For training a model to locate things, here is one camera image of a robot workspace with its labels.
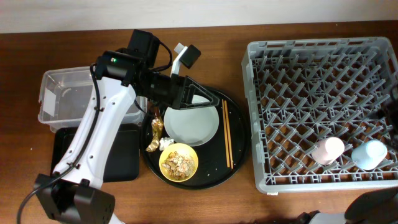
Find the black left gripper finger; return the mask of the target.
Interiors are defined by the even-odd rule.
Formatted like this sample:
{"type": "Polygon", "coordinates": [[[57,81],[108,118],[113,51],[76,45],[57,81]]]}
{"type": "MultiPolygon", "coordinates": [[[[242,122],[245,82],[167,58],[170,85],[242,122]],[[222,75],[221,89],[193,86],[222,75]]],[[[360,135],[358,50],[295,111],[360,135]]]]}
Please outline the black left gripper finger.
{"type": "Polygon", "coordinates": [[[187,93],[194,93],[195,95],[196,94],[201,95],[202,93],[204,94],[212,93],[209,90],[207,90],[205,87],[197,83],[194,79],[188,76],[185,77],[185,90],[187,91],[187,93]]]}
{"type": "Polygon", "coordinates": [[[206,107],[211,107],[211,106],[218,106],[220,99],[213,95],[212,93],[210,94],[204,94],[202,93],[200,96],[204,97],[206,101],[204,102],[199,102],[199,103],[194,103],[193,102],[193,97],[195,96],[194,93],[179,93],[178,97],[180,100],[179,104],[179,109],[180,110],[188,110],[188,109],[197,109],[197,108],[206,108],[206,107]]]}

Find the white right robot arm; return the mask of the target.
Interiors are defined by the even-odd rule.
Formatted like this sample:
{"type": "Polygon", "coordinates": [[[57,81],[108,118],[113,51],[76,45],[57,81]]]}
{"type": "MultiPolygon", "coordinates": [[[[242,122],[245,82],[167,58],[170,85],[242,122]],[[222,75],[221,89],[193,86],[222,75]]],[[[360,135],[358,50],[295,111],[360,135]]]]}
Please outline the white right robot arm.
{"type": "MultiPolygon", "coordinates": [[[[383,118],[393,126],[387,145],[397,150],[397,86],[390,90],[391,102],[368,118],[383,118]]],[[[303,212],[293,223],[397,223],[397,187],[366,192],[354,200],[345,213],[327,214],[318,210],[303,212]]]]}

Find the light blue cup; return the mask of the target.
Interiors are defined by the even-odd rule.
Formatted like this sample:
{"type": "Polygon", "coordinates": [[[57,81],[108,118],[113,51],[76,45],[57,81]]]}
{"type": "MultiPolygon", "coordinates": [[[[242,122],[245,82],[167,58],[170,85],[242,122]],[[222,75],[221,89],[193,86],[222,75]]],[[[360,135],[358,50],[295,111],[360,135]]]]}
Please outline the light blue cup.
{"type": "Polygon", "coordinates": [[[355,148],[351,159],[357,167],[363,170],[376,168],[387,155],[387,147],[378,140],[370,140],[355,148]]]}

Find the grey round plate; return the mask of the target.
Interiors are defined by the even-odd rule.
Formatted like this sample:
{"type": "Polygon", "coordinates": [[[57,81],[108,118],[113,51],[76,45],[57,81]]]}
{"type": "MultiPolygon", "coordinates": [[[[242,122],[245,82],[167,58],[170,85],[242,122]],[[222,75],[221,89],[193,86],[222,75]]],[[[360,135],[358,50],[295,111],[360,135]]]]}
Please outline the grey round plate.
{"type": "Polygon", "coordinates": [[[200,146],[212,139],[219,123],[215,106],[187,110],[167,108],[164,114],[164,128],[169,137],[191,147],[200,146]]]}

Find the yellow bowl with food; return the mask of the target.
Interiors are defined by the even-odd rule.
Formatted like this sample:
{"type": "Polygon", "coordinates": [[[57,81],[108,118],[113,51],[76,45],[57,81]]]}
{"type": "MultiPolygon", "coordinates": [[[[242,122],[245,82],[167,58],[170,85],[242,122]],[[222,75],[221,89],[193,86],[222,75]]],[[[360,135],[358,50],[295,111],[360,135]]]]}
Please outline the yellow bowl with food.
{"type": "Polygon", "coordinates": [[[172,182],[185,182],[191,179],[198,169],[197,153],[186,144],[172,144],[162,151],[159,168],[166,179],[172,182]]]}

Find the pink plastic cup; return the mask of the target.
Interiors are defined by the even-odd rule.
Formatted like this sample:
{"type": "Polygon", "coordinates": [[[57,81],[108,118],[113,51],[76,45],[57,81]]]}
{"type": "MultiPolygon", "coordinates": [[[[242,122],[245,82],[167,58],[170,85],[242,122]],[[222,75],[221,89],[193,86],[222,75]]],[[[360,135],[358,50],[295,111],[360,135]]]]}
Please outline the pink plastic cup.
{"type": "Polygon", "coordinates": [[[344,152],[345,145],[340,138],[329,137],[315,144],[316,148],[311,155],[315,162],[321,165],[329,165],[344,152]]]}

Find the wooden chopstick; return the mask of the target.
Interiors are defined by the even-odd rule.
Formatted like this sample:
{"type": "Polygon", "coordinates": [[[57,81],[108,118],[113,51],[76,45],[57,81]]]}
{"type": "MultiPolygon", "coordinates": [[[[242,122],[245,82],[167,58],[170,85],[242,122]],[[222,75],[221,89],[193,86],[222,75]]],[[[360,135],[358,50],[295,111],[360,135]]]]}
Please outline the wooden chopstick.
{"type": "Polygon", "coordinates": [[[228,114],[228,104],[227,101],[224,100],[224,116],[225,116],[225,125],[226,125],[226,139],[228,142],[228,154],[229,154],[229,167],[234,169],[233,164],[233,153],[232,153],[232,143],[231,143],[231,133],[230,133],[230,125],[229,125],[229,114],[228,114]]]}
{"type": "Polygon", "coordinates": [[[227,167],[230,168],[230,158],[229,158],[229,146],[228,146],[228,134],[226,127],[226,115],[225,115],[225,107],[224,100],[221,100],[222,114],[223,114],[223,129],[224,129],[224,143],[225,143],[225,151],[226,151],[226,164],[227,167]]]}

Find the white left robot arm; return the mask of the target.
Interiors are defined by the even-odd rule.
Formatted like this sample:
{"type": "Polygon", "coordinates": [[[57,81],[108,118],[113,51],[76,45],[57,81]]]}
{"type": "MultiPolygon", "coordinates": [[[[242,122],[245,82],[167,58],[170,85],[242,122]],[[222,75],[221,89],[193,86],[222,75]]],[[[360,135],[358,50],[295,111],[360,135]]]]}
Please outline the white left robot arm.
{"type": "Polygon", "coordinates": [[[60,223],[117,223],[115,198],[103,192],[103,174],[119,126],[137,96],[175,110],[197,108],[200,92],[205,106],[219,99],[190,77],[178,74],[200,57],[193,45],[178,45],[168,63],[170,75],[155,67],[162,42],[150,32],[135,30],[126,48],[107,50],[90,65],[93,91],[83,119],[52,175],[39,174],[32,195],[46,215],[60,223]]]}

